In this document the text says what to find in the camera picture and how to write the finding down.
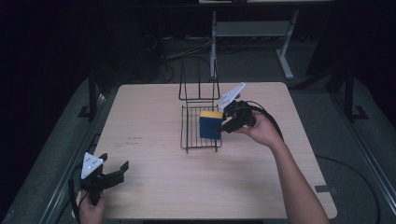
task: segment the human arm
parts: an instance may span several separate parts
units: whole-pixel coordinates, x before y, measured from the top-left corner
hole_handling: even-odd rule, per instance
[[[236,132],[246,134],[257,143],[268,146],[274,154],[289,222],[329,223],[318,197],[309,186],[274,125],[262,114],[254,116],[256,118],[254,127],[242,127]]]
[[[92,205],[90,194],[82,191],[81,195],[86,195],[79,206],[79,220],[81,224],[103,224],[105,221],[105,194],[101,192],[99,202]]]

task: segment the wire dish rack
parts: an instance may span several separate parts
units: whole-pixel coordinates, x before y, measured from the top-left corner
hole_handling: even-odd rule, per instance
[[[219,79],[217,75],[209,79],[212,84],[211,92],[202,92],[202,78],[200,72],[200,62],[198,61],[198,76],[187,84],[186,74],[184,71],[184,62],[181,63],[180,85],[178,99],[184,101],[181,107],[181,136],[180,146],[189,153],[190,149],[215,149],[221,147],[222,141],[200,137],[199,117],[203,110],[219,111],[215,105],[215,100],[220,98]]]

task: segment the metal frame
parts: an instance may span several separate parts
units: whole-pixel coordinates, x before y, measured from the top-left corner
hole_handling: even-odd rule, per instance
[[[199,116],[202,110],[219,111],[219,107],[215,105],[215,100],[220,98],[219,93],[219,80],[211,78],[212,80],[212,95],[211,97],[203,97],[201,91],[201,72],[200,63],[198,61],[198,96],[190,97],[187,93],[186,75],[184,72],[184,62],[181,63],[180,84],[178,90],[178,99],[184,101],[185,105],[181,108],[181,134],[180,134],[180,147],[186,149],[195,148],[214,148],[218,152],[221,147],[222,141],[214,139],[205,139],[199,136]]]
[[[285,56],[298,14],[298,9],[293,10],[289,21],[217,21],[217,12],[213,11],[212,46],[210,51],[211,78],[217,78],[215,64],[217,62],[216,41],[218,36],[284,36],[285,42],[281,49],[276,50],[276,55],[286,79],[293,79],[293,74]]]

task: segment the wooden table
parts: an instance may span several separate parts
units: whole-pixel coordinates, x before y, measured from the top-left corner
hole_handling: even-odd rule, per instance
[[[226,92],[239,83],[220,83]],[[211,92],[211,84],[202,84]],[[180,147],[181,107],[177,84],[121,86],[96,156],[108,153],[104,174],[125,162],[125,182],[106,190],[106,218],[286,218],[271,151],[237,133],[222,146]],[[326,185],[289,91],[283,83],[247,83],[241,100],[256,101],[277,120],[294,159],[313,188]],[[317,193],[329,218],[336,208],[329,192]]]

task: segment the white metal stand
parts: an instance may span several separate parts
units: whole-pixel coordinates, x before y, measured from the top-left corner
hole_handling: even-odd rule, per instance
[[[299,10],[294,10],[289,21],[217,21],[216,11],[212,20],[212,48],[210,51],[210,76],[217,78],[216,41],[218,36],[285,36],[281,49],[276,50],[286,79],[293,79],[286,51],[297,21]]]

